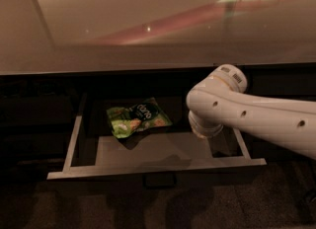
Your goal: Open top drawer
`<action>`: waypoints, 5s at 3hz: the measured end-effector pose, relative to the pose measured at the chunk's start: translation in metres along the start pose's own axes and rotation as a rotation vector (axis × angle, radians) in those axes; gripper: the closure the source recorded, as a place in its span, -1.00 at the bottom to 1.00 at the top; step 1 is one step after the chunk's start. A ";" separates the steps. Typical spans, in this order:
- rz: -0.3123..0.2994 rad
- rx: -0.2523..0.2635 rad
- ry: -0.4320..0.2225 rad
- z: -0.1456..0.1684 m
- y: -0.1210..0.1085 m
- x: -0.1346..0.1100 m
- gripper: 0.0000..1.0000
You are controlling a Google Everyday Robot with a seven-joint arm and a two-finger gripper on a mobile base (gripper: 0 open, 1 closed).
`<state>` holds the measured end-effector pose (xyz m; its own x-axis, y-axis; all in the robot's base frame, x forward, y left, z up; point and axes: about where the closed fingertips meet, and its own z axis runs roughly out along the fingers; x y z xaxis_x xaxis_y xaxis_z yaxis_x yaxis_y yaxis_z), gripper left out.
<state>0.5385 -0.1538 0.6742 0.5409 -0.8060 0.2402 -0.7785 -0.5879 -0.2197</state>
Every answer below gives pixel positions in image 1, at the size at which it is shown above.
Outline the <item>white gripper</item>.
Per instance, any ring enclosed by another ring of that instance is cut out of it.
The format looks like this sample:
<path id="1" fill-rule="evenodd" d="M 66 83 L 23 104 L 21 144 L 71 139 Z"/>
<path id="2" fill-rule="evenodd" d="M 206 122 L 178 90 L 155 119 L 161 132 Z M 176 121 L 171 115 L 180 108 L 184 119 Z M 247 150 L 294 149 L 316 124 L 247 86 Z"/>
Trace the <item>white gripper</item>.
<path id="1" fill-rule="evenodd" d="M 189 112 L 188 118 L 193 133 L 199 138 L 212 138 L 223 129 L 222 124 L 205 120 L 193 112 Z"/>

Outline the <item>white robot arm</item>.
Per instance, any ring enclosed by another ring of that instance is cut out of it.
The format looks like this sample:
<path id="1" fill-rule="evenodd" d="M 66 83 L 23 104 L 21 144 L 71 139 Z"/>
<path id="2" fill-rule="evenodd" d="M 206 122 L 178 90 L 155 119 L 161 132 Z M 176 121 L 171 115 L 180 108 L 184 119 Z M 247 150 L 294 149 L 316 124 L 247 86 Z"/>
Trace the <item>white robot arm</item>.
<path id="1" fill-rule="evenodd" d="M 316 103 L 247 95 L 247 85 L 233 65 L 214 69 L 187 94 L 192 129 L 211 137 L 225 125 L 316 159 Z"/>

